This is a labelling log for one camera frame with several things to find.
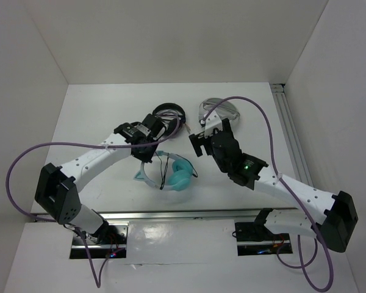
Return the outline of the teal cat ear headphones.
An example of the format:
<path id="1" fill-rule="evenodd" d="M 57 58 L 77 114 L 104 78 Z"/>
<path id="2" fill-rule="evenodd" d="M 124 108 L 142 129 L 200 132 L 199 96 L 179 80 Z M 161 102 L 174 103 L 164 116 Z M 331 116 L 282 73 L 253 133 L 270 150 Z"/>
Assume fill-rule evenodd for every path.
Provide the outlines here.
<path id="1" fill-rule="evenodd" d="M 197 178 L 198 173 L 195 170 L 192 163 L 175 153 L 169 153 L 166 151 L 156 151 L 153 155 L 158 159 L 161 157 L 166 157 L 166 165 L 165 170 L 161 171 L 161 182 L 157 184 L 145 172 L 145 163 L 142 162 L 140 164 L 140 170 L 135 174 L 134 180 L 145 183 L 147 186 L 158 189 L 162 191 L 176 191 L 180 192 L 187 189 L 191 183 L 192 177 Z M 173 173 L 171 176 L 166 178 L 168 171 L 168 163 L 172 160 L 172 170 Z"/>

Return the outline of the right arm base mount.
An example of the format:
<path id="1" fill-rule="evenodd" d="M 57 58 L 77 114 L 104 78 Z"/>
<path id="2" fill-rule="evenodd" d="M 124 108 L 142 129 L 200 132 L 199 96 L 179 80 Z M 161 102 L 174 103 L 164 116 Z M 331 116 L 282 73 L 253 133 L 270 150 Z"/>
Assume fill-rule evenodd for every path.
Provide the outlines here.
<path id="1" fill-rule="evenodd" d="M 252 221 L 235 222 L 232 237 L 237 241 L 238 256 L 275 255 L 279 248 L 280 254 L 293 252 L 289 234 L 273 234 L 264 226 L 271 211 L 265 208 Z"/>

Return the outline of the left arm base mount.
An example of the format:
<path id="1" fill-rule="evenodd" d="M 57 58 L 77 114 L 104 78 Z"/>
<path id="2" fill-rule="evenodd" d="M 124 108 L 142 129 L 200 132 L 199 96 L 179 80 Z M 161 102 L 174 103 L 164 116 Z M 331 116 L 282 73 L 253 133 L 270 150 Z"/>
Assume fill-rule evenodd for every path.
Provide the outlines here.
<path id="1" fill-rule="evenodd" d="M 124 259 L 127 255 L 127 237 L 129 232 L 128 222 L 112 222 L 111 229 L 103 240 L 97 240 L 83 232 L 90 256 L 92 259 L 104 259 L 106 256 L 112 259 Z M 87 259 L 85 245 L 76 232 L 73 233 L 70 259 Z"/>

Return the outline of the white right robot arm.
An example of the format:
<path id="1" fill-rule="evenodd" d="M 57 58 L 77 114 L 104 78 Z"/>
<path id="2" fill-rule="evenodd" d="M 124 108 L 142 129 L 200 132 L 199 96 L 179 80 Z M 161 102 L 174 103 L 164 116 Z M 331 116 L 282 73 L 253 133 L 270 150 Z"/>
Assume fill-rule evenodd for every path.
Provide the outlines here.
<path id="1" fill-rule="evenodd" d="M 265 161 L 240 149 L 227 119 L 210 131 L 189 136 L 198 157 L 212 156 L 220 172 L 239 186 L 270 195 L 298 209 L 281 212 L 271 208 L 260 211 L 254 224 L 255 235 L 268 239 L 272 234 L 296 233 L 313 237 L 329 250 L 346 251 L 358 216 L 352 196 L 308 186 L 275 171 Z"/>

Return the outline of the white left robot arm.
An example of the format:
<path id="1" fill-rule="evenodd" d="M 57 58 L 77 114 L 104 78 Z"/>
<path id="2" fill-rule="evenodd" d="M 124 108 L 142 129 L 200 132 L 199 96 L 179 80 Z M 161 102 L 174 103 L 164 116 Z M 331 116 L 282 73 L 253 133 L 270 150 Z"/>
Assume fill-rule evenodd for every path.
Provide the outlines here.
<path id="1" fill-rule="evenodd" d="M 113 164 L 133 156 L 150 162 L 166 126 L 148 114 L 141 122 L 123 123 L 100 145 L 58 167 L 49 163 L 41 172 L 35 201 L 60 225 L 73 225 L 94 243 L 108 237 L 109 224 L 81 203 L 80 191 Z"/>

